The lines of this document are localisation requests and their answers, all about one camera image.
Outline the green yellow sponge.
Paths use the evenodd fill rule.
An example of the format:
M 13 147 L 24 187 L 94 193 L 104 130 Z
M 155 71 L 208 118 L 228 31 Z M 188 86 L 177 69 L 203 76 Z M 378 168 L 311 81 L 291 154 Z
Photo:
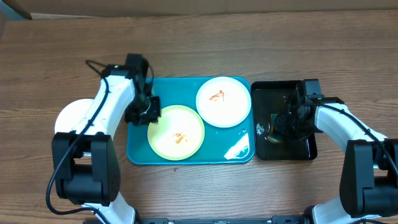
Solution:
M 283 136 L 275 130 L 274 121 L 275 121 L 276 116 L 277 116 L 276 114 L 271 114 L 270 122 L 269 122 L 270 128 L 268 131 L 267 140 L 278 144 L 278 143 L 283 142 Z

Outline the yellow-green plate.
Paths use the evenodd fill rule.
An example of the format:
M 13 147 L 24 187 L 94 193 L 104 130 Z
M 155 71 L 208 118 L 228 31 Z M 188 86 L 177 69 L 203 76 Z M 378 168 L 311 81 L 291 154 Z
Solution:
M 147 138 L 158 156 L 170 161 L 181 161 L 199 150 L 204 142 L 205 126 L 193 109 L 171 105 L 161 109 L 158 122 L 149 125 Z

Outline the white plate front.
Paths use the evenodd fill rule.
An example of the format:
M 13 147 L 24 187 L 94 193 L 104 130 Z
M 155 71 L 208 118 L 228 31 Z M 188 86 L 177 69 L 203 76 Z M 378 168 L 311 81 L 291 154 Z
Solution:
M 57 116 L 54 133 L 69 133 L 90 108 L 93 99 L 80 99 L 71 102 Z

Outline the white plate with sauce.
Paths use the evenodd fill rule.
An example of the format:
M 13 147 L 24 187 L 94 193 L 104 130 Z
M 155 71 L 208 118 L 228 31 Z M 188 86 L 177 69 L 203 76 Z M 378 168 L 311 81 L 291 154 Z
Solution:
M 198 114 L 208 124 L 217 128 L 232 128 L 249 115 L 251 97 L 239 80 L 215 77 L 199 88 L 195 104 Z

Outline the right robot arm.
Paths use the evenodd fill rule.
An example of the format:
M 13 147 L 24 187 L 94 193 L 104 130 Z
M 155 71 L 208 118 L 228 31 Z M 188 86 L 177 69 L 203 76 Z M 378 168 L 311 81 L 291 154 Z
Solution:
M 306 209 L 310 223 L 378 223 L 397 215 L 397 140 L 372 130 L 337 97 L 300 96 L 272 116 L 278 138 L 325 133 L 344 152 L 339 194 Z

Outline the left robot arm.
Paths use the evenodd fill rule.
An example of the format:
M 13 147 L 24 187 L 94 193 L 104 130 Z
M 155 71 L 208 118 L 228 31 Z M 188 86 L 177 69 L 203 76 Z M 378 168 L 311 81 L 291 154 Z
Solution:
M 113 137 L 121 119 L 135 126 L 156 123 L 160 98 L 152 94 L 143 60 L 106 65 L 99 72 L 100 89 L 69 131 L 52 139 L 53 174 L 45 201 L 56 215 L 90 211 L 101 223 L 137 223 L 137 212 L 120 192 L 121 173 Z

